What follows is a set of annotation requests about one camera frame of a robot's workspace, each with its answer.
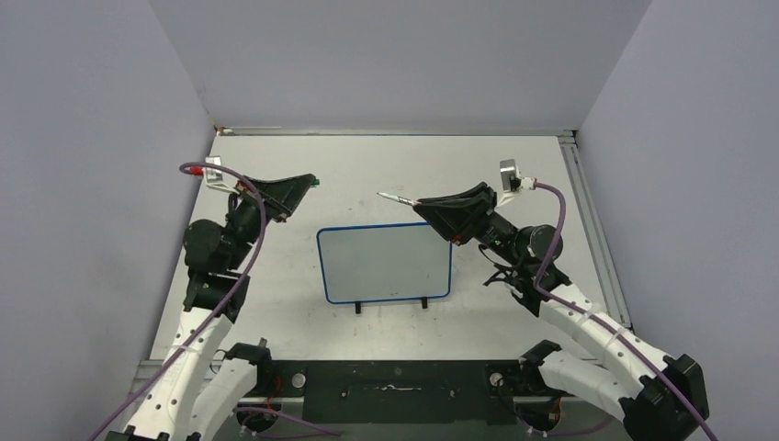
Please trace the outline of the white whiteboard marker pen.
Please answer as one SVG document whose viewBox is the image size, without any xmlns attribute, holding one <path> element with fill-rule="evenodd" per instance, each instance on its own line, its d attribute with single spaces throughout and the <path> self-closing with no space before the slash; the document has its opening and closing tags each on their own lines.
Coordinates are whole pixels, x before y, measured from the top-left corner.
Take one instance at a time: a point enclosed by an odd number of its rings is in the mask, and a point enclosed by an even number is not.
<svg viewBox="0 0 779 441">
<path fill-rule="evenodd" d="M 405 197 L 402 197 L 402 196 L 399 196 L 399 195 L 394 195 L 394 194 L 390 194 L 390 193 L 386 193 L 386 192 L 378 192 L 377 195 L 380 196 L 381 198 L 384 198 L 384 199 L 387 199 L 387 200 L 390 200 L 390 201 L 393 201 L 393 202 L 397 202 L 397 203 L 400 203 L 400 204 L 405 205 L 405 206 L 413 207 L 413 206 L 419 204 L 418 200 L 411 199 L 411 198 L 405 198 Z"/>
</svg>

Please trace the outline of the blue framed whiteboard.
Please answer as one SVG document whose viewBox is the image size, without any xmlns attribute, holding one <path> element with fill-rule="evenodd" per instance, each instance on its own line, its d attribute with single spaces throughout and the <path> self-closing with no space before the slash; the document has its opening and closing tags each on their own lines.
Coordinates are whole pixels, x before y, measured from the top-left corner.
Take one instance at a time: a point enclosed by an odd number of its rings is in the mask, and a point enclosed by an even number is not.
<svg viewBox="0 0 779 441">
<path fill-rule="evenodd" d="M 316 243 L 326 300 L 435 300 L 452 290 L 453 245 L 425 222 L 322 228 Z"/>
</svg>

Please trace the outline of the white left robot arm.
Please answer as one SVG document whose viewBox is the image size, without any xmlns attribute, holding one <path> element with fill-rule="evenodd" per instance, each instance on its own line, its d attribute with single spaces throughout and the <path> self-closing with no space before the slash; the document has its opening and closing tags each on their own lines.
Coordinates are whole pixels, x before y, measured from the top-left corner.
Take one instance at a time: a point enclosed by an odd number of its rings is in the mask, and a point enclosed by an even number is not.
<svg viewBox="0 0 779 441">
<path fill-rule="evenodd" d="M 253 265 L 269 222 L 285 222 L 312 187 L 312 174 L 263 181 L 244 176 L 228 194 L 225 222 L 195 220 L 185 229 L 188 282 L 174 339 L 151 387 L 123 429 L 108 440 L 210 440 L 247 392 L 267 393 L 274 382 L 265 341 L 225 351 L 226 367 L 207 380 L 222 340 L 245 302 Z"/>
</svg>

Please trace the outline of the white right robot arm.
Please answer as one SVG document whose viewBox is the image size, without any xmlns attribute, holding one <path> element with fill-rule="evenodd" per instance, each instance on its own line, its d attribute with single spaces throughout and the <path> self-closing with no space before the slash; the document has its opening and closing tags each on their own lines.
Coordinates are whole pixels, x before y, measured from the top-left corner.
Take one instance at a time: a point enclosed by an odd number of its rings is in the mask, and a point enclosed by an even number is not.
<svg viewBox="0 0 779 441">
<path fill-rule="evenodd" d="M 673 357 L 611 318 L 555 265 L 567 204 L 557 188 L 515 179 L 511 195 L 544 190 L 559 203 L 553 225 L 518 227 L 498 211 L 506 202 L 485 183 L 451 196 L 411 201 L 413 211 L 454 245 L 475 241 L 499 257 L 490 283 L 500 282 L 533 316 L 554 326 L 595 358 L 583 361 L 544 341 L 524 356 L 519 378 L 532 393 L 576 396 L 619 421 L 633 440 L 685 440 L 697 430 L 714 440 L 702 367 Z"/>
</svg>

